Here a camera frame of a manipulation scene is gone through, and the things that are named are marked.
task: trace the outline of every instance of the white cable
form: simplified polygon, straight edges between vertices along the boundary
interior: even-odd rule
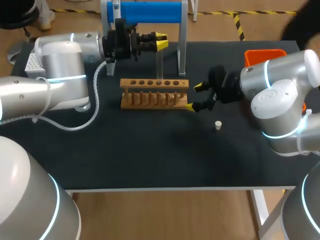
[[[38,115],[36,115],[35,117],[32,118],[32,122],[34,124],[38,121],[38,118],[40,116],[42,116],[42,114],[44,114],[48,110],[49,104],[51,102],[51,96],[52,96],[51,84],[48,81],[48,79],[46,79],[45,77],[40,76],[40,77],[37,77],[35,80],[40,80],[40,79],[43,79],[45,81],[45,83],[46,83],[47,95],[46,95],[46,102],[45,102],[44,108],[42,109],[42,111]]]
[[[306,124],[307,118],[311,115],[312,110],[311,109],[307,109],[305,111],[305,115],[303,117],[303,121],[300,128],[298,129],[297,133],[296,133],[296,148],[298,149],[299,154],[301,155],[308,155],[309,151],[303,151],[301,148],[301,132],[304,129],[304,126]]]
[[[94,97],[95,97],[95,110],[94,110],[94,113],[93,113],[92,117],[90,118],[90,120],[87,121],[85,124],[83,124],[81,126],[76,126],[76,127],[67,127],[67,126],[62,126],[61,124],[59,124],[59,123],[57,123],[57,122],[55,122],[55,121],[53,121],[53,120],[51,120],[51,119],[49,119],[49,118],[47,118],[45,116],[38,116],[38,115],[32,114],[32,115],[19,116],[19,117],[10,118],[10,119],[4,120],[4,121],[0,121],[0,125],[8,124],[8,123],[11,123],[11,122],[14,122],[14,121],[17,121],[17,120],[21,120],[21,119],[38,118],[38,119],[41,119],[43,121],[46,121],[46,122],[54,125],[55,127],[59,128],[59,129],[65,130],[65,131],[78,131],[78,130],[84,129],[85,127],[90,125],[98,115],[98,112],[99,112],[99,95],[98,95],[98,88],[97,88],[97,79],[98,79],[98,74],[99,74],[100,70],[106,64],[107,63],[105,61],[102,62],[94,72],[94,75],[93,75],[93,91],[94,91]]]

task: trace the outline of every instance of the shoe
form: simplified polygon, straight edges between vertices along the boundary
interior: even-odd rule
[[[38,24],[41,31],[49,31],[51,29],[51,23],[56,19],[56,15],[53,11],[50,10],[49,17],[38,18]]]

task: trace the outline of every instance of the blue roller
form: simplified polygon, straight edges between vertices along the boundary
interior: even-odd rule
[[[107,2],[108,22],[114,22],[112,2]],[[179,24],[181,2],[121,2],[121,17],[129,24]]]

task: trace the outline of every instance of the wooden peg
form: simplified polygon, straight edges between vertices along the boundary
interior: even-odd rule
[[[156,92],[156,104],[157,105],[160,104],[160,92],[159,91]]]
[[[129,89],[127,87],[124,88],[124,96],[125,96],[125,100],[128,101],[129,100]]]
[[[131,92],[131,104],[135,105],[135,92]]]
[[[144,97],[144,92],[143,91],[140,91],[140,105],[142,105],[143,103],[143,97]]]
[[[173,97],[173,105],[176,105],[177,104],[177,92],[175,91],[174,92],[174,97]]]
[[[166,106],[168,105],[168,100],[169,100],[169,93],[166,92],[166,93],[165,93],[165,105],[166,105]]]
[[[149,105],[151,105],[151,102],[152,102],[152,92],[151,91],[149,91]]]

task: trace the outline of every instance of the caution tape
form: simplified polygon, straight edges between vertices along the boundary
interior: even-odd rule
[[[78,13],[78,14],[96,14],[100,15],[101,12],[92,11],[92,10],[77,10],[77,9],[51,9],[55,13]],[[297,11],[199,11],[198,15],[241,15],[241,14],[293,14],[295,15]]]
[[[101,12],[91,10],[74,10],[74,9],[51,9],[55,13],[77,13],[77,14],[96,14],[100,15]]]
[[[293,14],[295,15],[297,11],[198,11],[197,15],[233,15],[233,14]]]
[[[242,26],[240,24],[240,19],[239,19],[239,14],[233,14],[233,19],[234,19],[234,23],[235,23],[235,26],[236,26],[236,29],[238,31],[238,35],[239,35],[239,38],[240,38],[240,41],[245,41],[245,35],[244,35],[244,31],[242,29]]]

